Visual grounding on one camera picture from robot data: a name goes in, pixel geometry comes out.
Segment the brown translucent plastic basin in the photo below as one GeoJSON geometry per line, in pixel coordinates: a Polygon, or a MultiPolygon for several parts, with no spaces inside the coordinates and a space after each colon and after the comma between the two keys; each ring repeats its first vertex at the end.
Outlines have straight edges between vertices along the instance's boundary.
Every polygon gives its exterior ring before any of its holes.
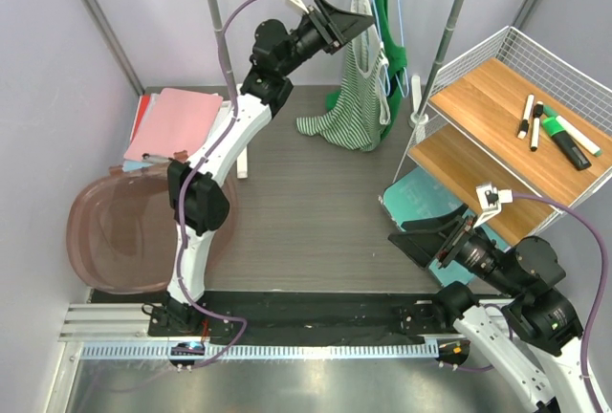
{"type": "Polygon", "coordinates": [[[117,169],[76,196],[66,227],[66,249],[76,275],[111,294],[162,292],[177,248],[167,166],[117,169]]]}

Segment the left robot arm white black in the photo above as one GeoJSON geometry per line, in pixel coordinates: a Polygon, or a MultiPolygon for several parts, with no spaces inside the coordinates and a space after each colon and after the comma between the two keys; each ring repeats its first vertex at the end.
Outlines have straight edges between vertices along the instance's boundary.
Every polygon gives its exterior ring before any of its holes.
{"type": "Polygon", "coordinates": [[[297,26],[288,30],[268,19],[254,32],[251,68],[231,103],[231,111],[186,161],[167,168],[169,203],[174,212],[177,248],[173,273],[160,304],[143,305],[149,335],[191,336],[212,313],[201,300],[214,237],[230,215],[223,184],[240,153],[285,105],[290,74],[318,52],[334,54],[375,23],[369,12],[341,10],[314,0],[297,26]]]}

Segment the teal cutting mat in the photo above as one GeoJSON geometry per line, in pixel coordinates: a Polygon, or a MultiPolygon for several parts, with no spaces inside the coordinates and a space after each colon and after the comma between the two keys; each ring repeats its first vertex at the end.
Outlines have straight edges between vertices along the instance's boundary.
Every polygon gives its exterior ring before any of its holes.
{"type": "MultiPolygon", "coordinates": [[[[389,186],[379,196],[379,202],[398,228],[404,221],[438,217],[463,204],[421,167],[412,169],[389,186]]],[[[441,268],[438,263],[432,262],[426,270],[441,286],[446,286],[454,281],[469,285],[475,278],[472,273],[456,262],[452,262],[446,268],[441,268]]]]}

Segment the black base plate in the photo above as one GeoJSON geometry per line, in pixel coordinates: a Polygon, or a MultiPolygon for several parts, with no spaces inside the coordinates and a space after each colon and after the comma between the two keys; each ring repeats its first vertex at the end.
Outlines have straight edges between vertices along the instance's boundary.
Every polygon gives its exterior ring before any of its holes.
{"type": "Polygon", "coordinates": [[[151,337],[209,337],[227,345],[383,346],[420,344],[450,335],[452,323],[477,297],[465,286],[438,293],[289,293],[208,291],[202,314],[167,293],[95,291],[96,304],[136,303],[151,337]]]}

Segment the white green capped marker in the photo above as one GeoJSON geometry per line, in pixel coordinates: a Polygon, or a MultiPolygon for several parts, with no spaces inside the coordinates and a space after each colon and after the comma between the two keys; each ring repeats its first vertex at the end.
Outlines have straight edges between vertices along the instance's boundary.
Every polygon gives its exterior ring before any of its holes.
{"type": "Polygon", "coordinates": [[[585,148],[594,157],[602,155],[601,148],[593,141],[588,139],[576,126],[571,124],[566,118],[561,115],[556,116],[557,122],[567,131],[567,133],[583,148],[585,148]]]}

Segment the green black highlighter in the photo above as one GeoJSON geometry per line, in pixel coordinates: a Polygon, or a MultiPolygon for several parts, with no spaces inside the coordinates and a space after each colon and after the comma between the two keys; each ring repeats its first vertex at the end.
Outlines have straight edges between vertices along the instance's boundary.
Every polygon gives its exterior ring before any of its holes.
{"type": "Polygon", "coordinates": [[[542,127],[548,137],[555,143],[576,170],[582,171],[592,165],[579,148],[578,144],[556,118],[546,118],[542,122],[542,127]]]}

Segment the light blue wire hanger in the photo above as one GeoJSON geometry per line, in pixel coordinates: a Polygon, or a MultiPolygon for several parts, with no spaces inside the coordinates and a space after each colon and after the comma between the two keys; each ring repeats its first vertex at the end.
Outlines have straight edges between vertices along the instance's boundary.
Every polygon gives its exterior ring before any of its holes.
{"type": "MultiPolygon", "coordinates": [[[[376,0],[369,0],[372,14],[375,18],[375,27],[377,30],[377,35],[381,42],[381,50],[386,53],[386,49],[383,43],[383,33],[381,26],[381,19],[378,12],[376,0]]],[[[405,45],[404,41],[404,21],[403,21],[403,6],[402,0],[397,0],[397,13],[399,18],[399,28],[400,28],[400,43],[402,46],[405,45]]],[[[390,63],[386,62],[385,71],[379,76],[379,84],[382,89],[382,92],[389,96],[392,94],[392,80],[396,80],[396,87],[400,90],[400,93],[404,98],[410,93],[409,91],[409,77],[407,73],[407,68],[403,68],[400,71],[400,76],[394,75],[392,76],[389,72],[390,63]]]]}

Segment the small white black marker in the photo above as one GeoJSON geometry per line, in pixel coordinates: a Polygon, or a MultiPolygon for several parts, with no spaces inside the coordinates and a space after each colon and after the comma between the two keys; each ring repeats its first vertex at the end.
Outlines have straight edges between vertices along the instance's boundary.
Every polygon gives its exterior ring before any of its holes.
{"type": "Polygon", "coordinates": [[[530,150],[536,152],[539,146],[540,117],[532,118],[530,150]]]}

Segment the green white striped tank top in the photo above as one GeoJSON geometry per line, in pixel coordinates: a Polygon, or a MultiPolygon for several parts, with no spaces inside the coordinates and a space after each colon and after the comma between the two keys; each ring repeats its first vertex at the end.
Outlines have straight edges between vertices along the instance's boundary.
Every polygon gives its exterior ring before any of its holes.
{"type": "Polygon", "coordinates": [[[348,150],[371,152],[377,148],[391,121],[379,84],[386,62],[373,25],[347,44],[340,88],[332,97],[332,106],[322,115],[297,119],[297,131],[348,150]]]}

